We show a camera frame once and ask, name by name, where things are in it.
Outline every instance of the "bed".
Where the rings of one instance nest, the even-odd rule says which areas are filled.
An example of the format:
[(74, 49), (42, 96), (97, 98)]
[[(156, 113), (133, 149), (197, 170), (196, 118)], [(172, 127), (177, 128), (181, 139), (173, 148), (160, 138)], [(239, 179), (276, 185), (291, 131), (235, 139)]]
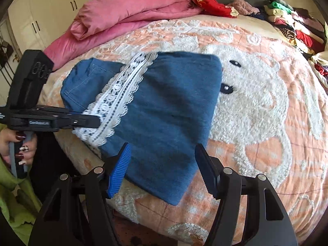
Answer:
[[(302, 243), (328, 206), (327, 95), (306, 59), (269, 23), (252, 17), (198, 15), (161, 20), (69, 61), (49, 76), (40, 103), (64, 106), (60, 89), (79, 61), (97, 58), (125, 64), (132, 51), (190, 51), (221, 59), (223, 80), (236, 91), (231, 96), (219, 96), (221, 106), (214, 111), (206, 150), (240, 174), (266, 174)], [(244, 70), (231, 70), (226, 62), (229, 52), (241, 58)], [(261, 75), (270, 76), (269, 85), (263, 85)], [(226, 131), (221, 130), (222, 123)], [(71, 130), (61, 130), (55, 136), (80, 173), (103, 164), (99, 151), (88, 147)], [(207, 193), (197, 172), (177, 206), (127, 180), (108, 204), (132, 222), (191, 243), (190, 234), (206, 239), (219, 201)], [(243, 197), (235, 242), (242, 237), (245, 210)]]

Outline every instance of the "bear eye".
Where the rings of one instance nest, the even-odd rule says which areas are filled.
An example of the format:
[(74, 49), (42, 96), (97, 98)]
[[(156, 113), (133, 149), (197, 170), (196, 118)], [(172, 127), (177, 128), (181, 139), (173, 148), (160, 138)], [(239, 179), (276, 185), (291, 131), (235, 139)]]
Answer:
[(239, 63), (238, 63), (237, 61), (235, 61), (235, 60), (230, 60), (229, 62), (230, 62), (231, 64), (237, 66), (237, 67), (241, 67), (241, 64), (239, 64)]

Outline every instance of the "folded pink duvet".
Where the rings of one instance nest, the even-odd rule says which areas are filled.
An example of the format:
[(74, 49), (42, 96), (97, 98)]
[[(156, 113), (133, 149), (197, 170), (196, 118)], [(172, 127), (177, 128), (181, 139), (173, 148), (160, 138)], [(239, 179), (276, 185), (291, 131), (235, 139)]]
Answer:
[(191, 0), (90, 0), (68, 30), (45, 50), (53, 70), (90, 49), (151, 21), (199, 15)]

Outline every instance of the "human hand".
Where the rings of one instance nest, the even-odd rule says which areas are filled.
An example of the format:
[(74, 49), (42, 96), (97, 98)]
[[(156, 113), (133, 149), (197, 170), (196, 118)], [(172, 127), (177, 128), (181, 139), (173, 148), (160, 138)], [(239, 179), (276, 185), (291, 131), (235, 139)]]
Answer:
[[(9, 143), (20, 142), (26, 139), (26, 135), (22, 131), (14, 131), (5, 128), (0, 131), (0, 155), (3, 160), (10, 165)], [(16, 154), (16, 158), (20, 160), (21, 165), (31, 165), (36, 151), (37, 138), (33, 134), (32, 139), (24, 143), (22, 150)]]

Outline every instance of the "silver screw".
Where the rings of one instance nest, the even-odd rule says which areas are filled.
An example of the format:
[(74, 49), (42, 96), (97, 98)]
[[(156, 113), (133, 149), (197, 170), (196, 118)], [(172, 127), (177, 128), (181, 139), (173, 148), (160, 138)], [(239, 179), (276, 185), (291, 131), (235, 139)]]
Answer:
[(104, 170), (102, 167), (96, 167), (94, 170), (93, 170), (96, 174), (100, 174), (102, 173)]
[(229, 167), (226, 167), (226, 168), (224, 168), (223, 172), (230, 175), (230, 174), (232, 174), (232, 169)]
[(259, 178), (259, 180), (262, 180), (262, 181), (266, 180), (266, 176), (263, 174), (259, 174), (257, 177)]
[(66, 180), (66, 179), (68, 179), (68, 175), (67, 174), (62, 174), (60, 176), (60, 180)]

